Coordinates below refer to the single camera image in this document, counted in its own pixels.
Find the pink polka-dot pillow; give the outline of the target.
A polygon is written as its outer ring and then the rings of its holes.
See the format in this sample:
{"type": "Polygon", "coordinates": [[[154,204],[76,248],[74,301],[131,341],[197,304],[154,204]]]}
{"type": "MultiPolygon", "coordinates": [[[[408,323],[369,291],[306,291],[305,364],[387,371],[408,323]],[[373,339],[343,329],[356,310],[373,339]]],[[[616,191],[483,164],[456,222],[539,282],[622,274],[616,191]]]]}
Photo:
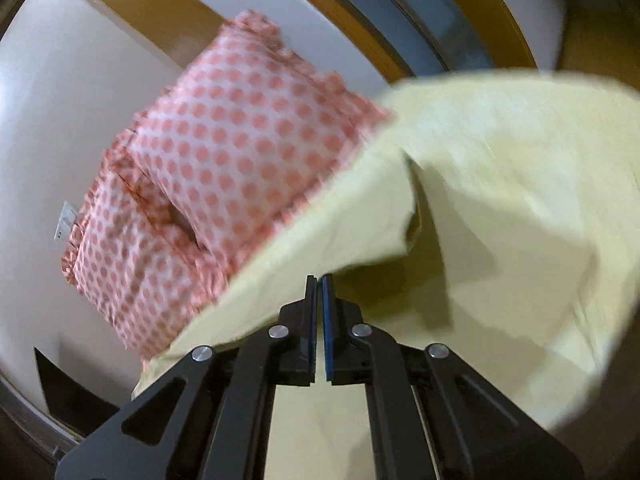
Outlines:
{"type": "Polygon", "coordinates": [[[66,280],[142,360],[167,349],[227,280],[171,218],[140,172],[105,169],[92,182],[62,257],[66,280]]]}
{"type": "Polygon", "coordinates": [[[134,116],[105,160],[183,215],[198,273],[219,287],[388,118],[249,10],[134,116]]]}

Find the right pink polka-dot pillow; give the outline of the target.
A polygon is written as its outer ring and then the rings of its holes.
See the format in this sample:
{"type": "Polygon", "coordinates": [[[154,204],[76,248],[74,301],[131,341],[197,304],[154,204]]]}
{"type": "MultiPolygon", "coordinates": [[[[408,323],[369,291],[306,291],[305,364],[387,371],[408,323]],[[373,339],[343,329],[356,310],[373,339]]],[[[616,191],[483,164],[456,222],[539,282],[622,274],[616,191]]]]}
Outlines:
{"type": "Polygon", "coordinates": [[[105,160],[183,215],[198,273],[219,287],[388,118],[249,10],[134,116],[105,160]]]}

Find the dark wooden furniture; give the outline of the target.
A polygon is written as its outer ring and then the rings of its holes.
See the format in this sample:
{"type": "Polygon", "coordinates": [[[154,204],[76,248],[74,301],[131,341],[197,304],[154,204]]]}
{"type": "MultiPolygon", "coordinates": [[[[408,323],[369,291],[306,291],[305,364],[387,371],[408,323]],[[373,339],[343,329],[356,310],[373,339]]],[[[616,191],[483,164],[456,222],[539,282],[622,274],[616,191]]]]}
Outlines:
{"type": "Polygon", "coordinates": [[[39,349],[34,349],[34,355],[50,415],[76,434],[87,437],[119,411],[118,406],[103,400],[60,370],[39,349]]]}

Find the left pink polka-dot pillow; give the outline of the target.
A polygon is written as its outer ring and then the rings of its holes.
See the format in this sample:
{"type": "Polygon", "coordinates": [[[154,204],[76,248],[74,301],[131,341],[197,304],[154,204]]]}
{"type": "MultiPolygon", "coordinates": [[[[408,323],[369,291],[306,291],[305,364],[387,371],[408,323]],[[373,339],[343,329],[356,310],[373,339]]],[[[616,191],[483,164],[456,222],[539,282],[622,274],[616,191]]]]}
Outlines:
{"type": "Polygon", "coordinates": [[[171,218],[140,172],[105,169],[92,182],[62,257],[66,280],[142,360],[167,349],[227,280],[171,218]]]}

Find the wooden framed window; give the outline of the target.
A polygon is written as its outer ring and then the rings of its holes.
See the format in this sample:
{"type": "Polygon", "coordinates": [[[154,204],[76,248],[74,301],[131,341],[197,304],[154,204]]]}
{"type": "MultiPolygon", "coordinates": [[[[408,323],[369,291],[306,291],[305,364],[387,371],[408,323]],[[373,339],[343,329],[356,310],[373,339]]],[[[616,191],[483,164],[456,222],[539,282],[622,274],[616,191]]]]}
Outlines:
{"type": "Polygon", "coordinates": [[[485,68],[639,82],[639,0],[90,0],[178,65],[253,9],[310,62],[373,92],[401,78],[485,68]]]}

